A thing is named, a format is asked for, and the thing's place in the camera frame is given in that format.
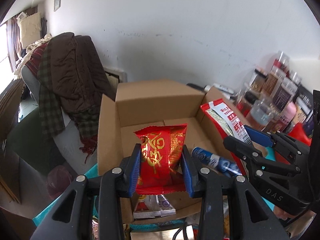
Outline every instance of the cardboard box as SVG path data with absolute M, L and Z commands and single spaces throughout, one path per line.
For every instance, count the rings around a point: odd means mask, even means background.
M 130 156 L 135 143 L 140 143 L 133 132 L 150 125 L 187 123 L 185 144 L 189 150 L 199 146 L 233 160 L 231 153 L 224 148 L 214 124 L 199 108 L 200 105 L 219 98 L 222 98 L 222 94 L 216 88 L 211 88 L 204 95 L 171 80 L 120 83 L 116 101 L 113 102 L 104 95 L 101 102 L 98 132 L 99 175 L 118 166 L 124 157 Z M 243 124 L 249 124 L 230 102 L 225 102 Z M 132 215 L 135 203 L 131 203 L 129 199 L 121 199 L 123 222 L 159 223 L 200 212 L 201 199 L 191 199 L 186 192 L 175 192 L 166 197 L 176 208 L 175 215 L 136 221 Z

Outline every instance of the blue can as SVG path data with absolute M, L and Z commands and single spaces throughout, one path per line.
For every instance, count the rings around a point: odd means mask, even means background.
M 242 175 L 236 163 L 233 163 L 226 158 L 220 157 L 200 147 L 195 147 L 192 150 L 191 155 L 198 158 L 203 164 L 211 166 L 229 178 Z

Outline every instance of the barcode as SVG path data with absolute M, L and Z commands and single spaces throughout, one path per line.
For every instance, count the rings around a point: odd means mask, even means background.
M 249 137 L 249 134 L 247 134 L 247 133 L 245 133 L 245 135 L 242 137 L 242 141 L 244 143 L 247 143 L 247 144 L 253 146 L 253 143 L 252 143 L 252 141 L 251 141 L 251 139 Z

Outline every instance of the pink bottle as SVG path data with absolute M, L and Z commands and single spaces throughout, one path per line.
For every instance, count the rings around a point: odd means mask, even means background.
M 293 102 L 290 102 L 285 109 L 282 111 L 279 120 L 274 124 L 272 132 L 280 131 L 282 132 L 293 119 L 297 112 L 297 108 Z

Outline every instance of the open cardboard box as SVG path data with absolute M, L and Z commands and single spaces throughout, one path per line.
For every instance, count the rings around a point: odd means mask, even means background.
M 103 95 L 98 132 L 99 175 L 117 167 L 124 157 L 130 156 L 140 139 L 133 133 L 150 125 L 176 125 L 187 123 L 185 144 L 189 151 L 202 147 L 227 159 L 231 153 L 212 121 L 202 113 L 200 105 L 222 98 L 211 88 L 204 93 L 171 80 L 153 80 L 120 83 L 116 101 Z M 248 124 L 242 114 L 227 100 L 226 104 L 237 114 L 243 124 Z M 263 147 L 255 145 L 264 152 Z M 201 198 L 191 199 L 186 192 L 167 194 L 176 209 L 172 216 L 148 220 L 133 219 L 136 198 L 121 199 L 122 219 L 126 224 L 150 224 L 179 219 L 200 212 Z

